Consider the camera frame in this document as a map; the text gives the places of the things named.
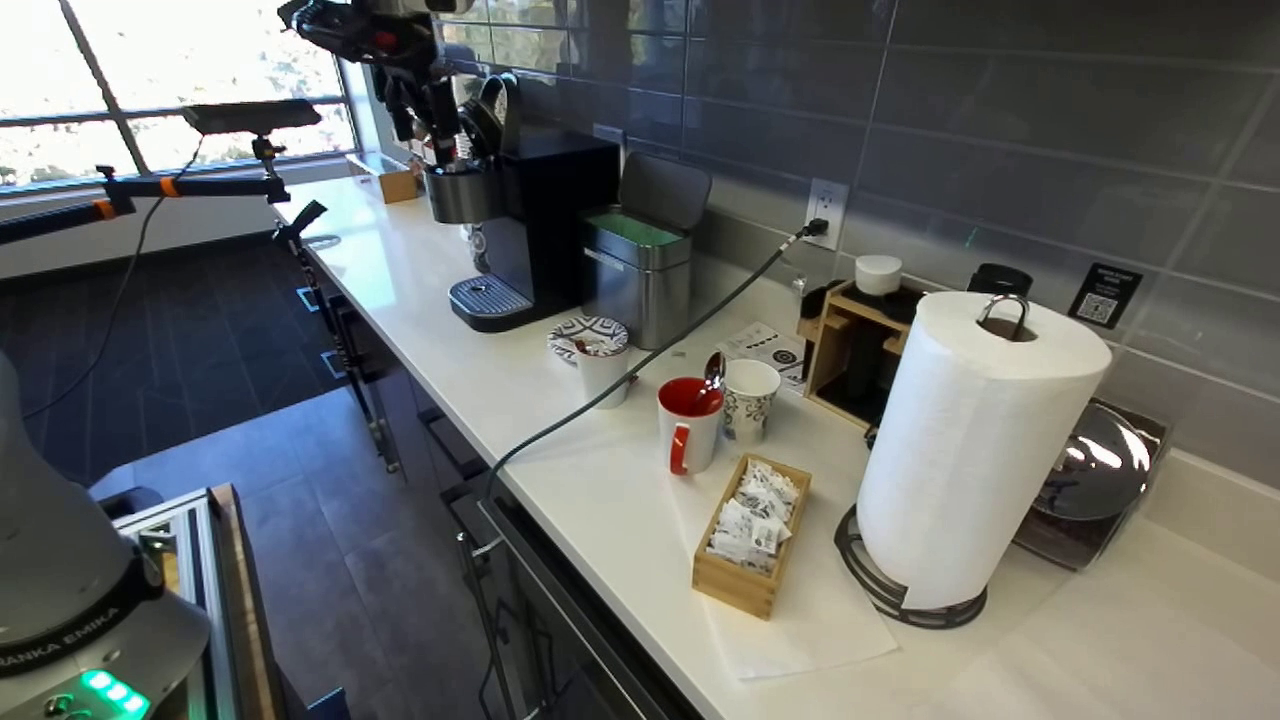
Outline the patterned paper cup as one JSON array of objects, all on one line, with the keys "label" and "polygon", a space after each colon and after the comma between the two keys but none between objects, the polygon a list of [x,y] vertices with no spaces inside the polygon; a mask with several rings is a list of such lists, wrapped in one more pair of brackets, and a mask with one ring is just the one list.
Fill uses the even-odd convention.
[{"label": "patterned paper cup", "polygon": [[767,433],[782,375],[753,359],[730,360],[724,372],[723,429],[741,446],[759,445]]}]

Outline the white paper sheet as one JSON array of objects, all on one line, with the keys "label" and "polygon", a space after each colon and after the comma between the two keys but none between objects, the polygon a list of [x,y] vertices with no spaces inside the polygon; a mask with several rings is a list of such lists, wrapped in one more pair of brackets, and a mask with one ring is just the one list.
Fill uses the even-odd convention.
[{"label": "white paper sheet", "polygon": [[730,678],[754,682],[859,664],[899,648],[838,556],[832,534],[855,484],[827,468],[813,474],[794,551],[768,620],[694,591]]}]

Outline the wooden sachet box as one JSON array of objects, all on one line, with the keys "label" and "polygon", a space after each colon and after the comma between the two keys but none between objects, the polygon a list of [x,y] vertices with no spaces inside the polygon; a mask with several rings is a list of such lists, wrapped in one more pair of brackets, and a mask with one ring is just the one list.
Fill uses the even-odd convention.
[{"label": "wooden sachet box", "polygon": [[[712,525],[716,520],[721,503],[728,498],[730,491],[736,484],[736,480],[742,473],[749,457],[759,459],[764,462],[774,465],[785,475],[790,477],[800,488],[796,518],[791,521],[794,534],[781,551],[780,562],[776,570],[768,577],[762,577],[733,564],[726,562],[722,559],[709,555],[705,550],[705,544],[709,539]],[[730,482],[730,486],[726,487],[719,501],[716,503],[713,516],[709,520],[707,529],[701,533],[698,547],[694,551],[692,588],[740,611],[753,615],[754,618],[768,620],[773,614],[774,602],[777,600],[782,579],[785,578],[786,569],[788,568],[790,555],[797,543],[797,532],[803,524],[810,486],[812,474],[808,471],[791,468],[758,454],[745,454],[741,456],[739,465],[733,471],[732,480]]]}]

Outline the wooden organizer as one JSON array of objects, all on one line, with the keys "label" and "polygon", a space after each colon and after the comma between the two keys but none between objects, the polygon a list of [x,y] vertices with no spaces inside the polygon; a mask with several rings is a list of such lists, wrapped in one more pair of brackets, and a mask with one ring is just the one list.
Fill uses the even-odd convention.
[{"label": "wooden organizer", "polygon": [[911,286],[877,296],[855,281],[806,293],[797,333],[805,340],[803,393],[876,434],[924,292]]}]

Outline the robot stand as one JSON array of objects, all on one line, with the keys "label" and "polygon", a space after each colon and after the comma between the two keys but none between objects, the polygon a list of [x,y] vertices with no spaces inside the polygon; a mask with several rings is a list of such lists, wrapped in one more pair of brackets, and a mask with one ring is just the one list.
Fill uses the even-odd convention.
[{"label": "robot stand", "polygon": [[291,720],[294,694],[273,651],[237,489],[148,506],[142,496],[127,491],[104,507],[151,562],[152,579],[204,614],[206,643],[195,657],[191,634],[146,632],[91,665],[86,687],[113,701],[119,720]]}]

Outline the black round object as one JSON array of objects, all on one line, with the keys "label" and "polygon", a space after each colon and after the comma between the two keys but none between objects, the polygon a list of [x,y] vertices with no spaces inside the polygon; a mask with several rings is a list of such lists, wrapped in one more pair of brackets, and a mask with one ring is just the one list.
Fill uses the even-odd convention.
[{"label": "black round object", "polygon": [[998,263],[982,263],[972,273],[966,292],[1028,297],[1032,286],[1032,275],[1015,266]]}]

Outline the heap of white sachets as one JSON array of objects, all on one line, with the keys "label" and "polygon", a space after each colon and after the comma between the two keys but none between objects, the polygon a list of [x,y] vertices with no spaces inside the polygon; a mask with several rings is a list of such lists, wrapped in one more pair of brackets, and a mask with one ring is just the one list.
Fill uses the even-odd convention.
[{"label": "heap of white sachets", "polygon": [[762,577],[771,575],[794,534],[800,488],[774,465],[749,457],[719,506],[705,550]]}]

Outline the printed leaflet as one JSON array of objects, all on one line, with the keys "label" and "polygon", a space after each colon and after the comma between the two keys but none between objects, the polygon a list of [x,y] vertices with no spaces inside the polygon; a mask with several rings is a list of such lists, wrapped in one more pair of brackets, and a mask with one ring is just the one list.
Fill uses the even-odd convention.
[{"label": "printed leaflet", "polygon": [[730,360],[750,359],[769,365],[780,373],[785,388],[796,395],[803,393],[806,346],[800,338],[755,322],[722,340],[716,348]]}]

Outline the patterned plate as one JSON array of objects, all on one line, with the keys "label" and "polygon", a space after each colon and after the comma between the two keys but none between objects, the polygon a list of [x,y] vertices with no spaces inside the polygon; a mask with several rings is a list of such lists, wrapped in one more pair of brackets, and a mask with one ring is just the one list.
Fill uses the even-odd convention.
[{"label": "patterned plate", "polygon": [[627,328],[607,316],[573,316],[547,336],[548,348],[570,366],[579,365],[580,351],[589,357],[611,357],[630,346]]}]

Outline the white cup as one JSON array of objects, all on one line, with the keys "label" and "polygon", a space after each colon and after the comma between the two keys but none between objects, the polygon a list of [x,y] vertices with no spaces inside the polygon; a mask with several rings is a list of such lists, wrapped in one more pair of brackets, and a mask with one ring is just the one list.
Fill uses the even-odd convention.
[{"label": "white cup", "polygon": [[595,409],[621,406],[628,392],[628,346],[613,340],[576,340],[575,357],[586,400],[600,396]]}]

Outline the black sign with code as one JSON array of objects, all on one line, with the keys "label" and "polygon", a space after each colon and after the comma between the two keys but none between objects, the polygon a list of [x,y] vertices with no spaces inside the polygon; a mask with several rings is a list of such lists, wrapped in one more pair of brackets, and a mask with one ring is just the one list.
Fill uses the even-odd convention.
[{"label": "black sign with code", "polygon": [[1139,272],[1093,263],[1068,309],[1068,316],[1112,331],[1137,296],[1143,279],[1144,275]]}]

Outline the paper towel roll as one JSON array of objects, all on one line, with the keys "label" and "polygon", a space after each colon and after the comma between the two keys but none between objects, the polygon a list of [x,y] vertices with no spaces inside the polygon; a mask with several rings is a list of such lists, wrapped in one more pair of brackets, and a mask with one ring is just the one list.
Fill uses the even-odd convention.
[{"label": "paper towel roll", "polygon": [[980,594],[1111,360],[1093,331],[1019,296],[922,299],[855,503],[902,609]]}]

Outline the black paper towel holder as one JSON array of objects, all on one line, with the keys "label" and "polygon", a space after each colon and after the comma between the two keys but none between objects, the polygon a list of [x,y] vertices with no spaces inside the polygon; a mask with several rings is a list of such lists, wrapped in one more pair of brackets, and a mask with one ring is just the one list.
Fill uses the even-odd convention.
[{"label": "black paper towel holder", "polygon": [[929,293],[916,306],[850,510],[863,547],[852,570],[901,623],[975,619],[1039,491],[1016,363],[1036,341],[1029,316],[1018,295]]}]

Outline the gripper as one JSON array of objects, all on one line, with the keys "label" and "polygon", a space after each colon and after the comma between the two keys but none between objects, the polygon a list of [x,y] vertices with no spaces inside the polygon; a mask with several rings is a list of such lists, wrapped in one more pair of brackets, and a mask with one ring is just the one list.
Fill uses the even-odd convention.
[{"label": "gripper", "polygon": [[430,117],[429,138],[436,167],[453,167],[461,132],[449,76],[443,76],[436,18],[430,8],[351,8],[346,60],[379,67],[396,78],[384,79],[384,108],[399,143],[420,140],[417,85]]}]

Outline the black coffee maker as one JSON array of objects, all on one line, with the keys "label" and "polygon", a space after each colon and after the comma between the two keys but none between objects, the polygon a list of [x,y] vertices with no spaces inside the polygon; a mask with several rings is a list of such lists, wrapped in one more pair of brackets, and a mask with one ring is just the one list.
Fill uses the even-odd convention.
[{"label": "black coffee maker", "polygon": [[430,167],[425,184],[442,224],[481,240],[481,265],[448,295],[471,329],[500,333],[582,302],[582,215],[620,188],[621,147],[559,127],[521,124],[518,152],[493,161],[458,156]]}]

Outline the red mug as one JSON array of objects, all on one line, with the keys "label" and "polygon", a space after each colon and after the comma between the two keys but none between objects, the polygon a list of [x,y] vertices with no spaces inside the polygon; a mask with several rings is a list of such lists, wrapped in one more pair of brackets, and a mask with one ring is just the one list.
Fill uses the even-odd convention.
[{"label": "red mug", "polygon": [[704,379],[678,377],[657,393],[662,465],[675,477],[705,471],[714,460],[724,396]]}]

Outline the white round lid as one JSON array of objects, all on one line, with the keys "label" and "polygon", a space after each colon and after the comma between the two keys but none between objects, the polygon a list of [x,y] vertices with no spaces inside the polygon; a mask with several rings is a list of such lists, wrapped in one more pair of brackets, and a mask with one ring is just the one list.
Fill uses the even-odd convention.
[{"label": "white round lid", "polygon": [[902,260],[888,255],[855,258],[855,287],[860,293],[884,297],[896,293],[902,283]]}]

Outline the wall socket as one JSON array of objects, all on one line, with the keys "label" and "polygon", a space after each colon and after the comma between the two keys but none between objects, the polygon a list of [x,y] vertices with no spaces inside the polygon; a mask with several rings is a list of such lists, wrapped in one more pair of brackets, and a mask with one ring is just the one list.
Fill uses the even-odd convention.
[{"label": "wall socket", "polygon": [[813,178],[805,211],[803,240],[818,247],[838,251],[844,231],[849,187],[846,184]]}]

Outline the window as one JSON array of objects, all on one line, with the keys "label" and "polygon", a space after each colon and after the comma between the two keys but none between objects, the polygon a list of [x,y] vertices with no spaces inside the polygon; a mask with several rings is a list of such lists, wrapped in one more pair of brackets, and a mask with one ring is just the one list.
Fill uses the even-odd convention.
[{"label": "window", "polygon": [[303,99],[320,119],[271,133],[285,160],[356,150],[339,67],[282,1],[0,0],[0,193],[251,163],[251,135],[187,123],[200,104]]}]

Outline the steel bin lid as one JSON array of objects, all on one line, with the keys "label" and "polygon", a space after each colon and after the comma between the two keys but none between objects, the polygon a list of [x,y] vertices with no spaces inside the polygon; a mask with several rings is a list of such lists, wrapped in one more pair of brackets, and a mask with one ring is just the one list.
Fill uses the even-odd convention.
[{"label": "steel bin lid", "polygon": [[620,178],[620,208],[666,231],[689,233],[701,222],[713,179],[699,167],[632,151]]}]

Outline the steel bin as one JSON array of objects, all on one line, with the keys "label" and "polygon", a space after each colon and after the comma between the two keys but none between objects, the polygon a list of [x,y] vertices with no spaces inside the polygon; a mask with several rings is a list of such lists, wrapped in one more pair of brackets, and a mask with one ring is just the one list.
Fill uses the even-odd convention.
[{"label": "steel bin", "polygon": [[671,341],[690,318],[694,231],[631,217],[620,208],[620,193],[616,204],[586,211],[584,311],[621,322],[634,347],[657,350]]}]

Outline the coffee maker lever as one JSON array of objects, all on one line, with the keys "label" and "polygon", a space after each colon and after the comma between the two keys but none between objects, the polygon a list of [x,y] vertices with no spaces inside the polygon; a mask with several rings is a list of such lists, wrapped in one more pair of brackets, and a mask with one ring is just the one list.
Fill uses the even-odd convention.
[{"label": "coffee maker lever", "polygon": [[479,95],[458,108],[471,158],[493,161],[515,156],[521,138],[521,110],[518,77],[512,72],[488,76]]}]

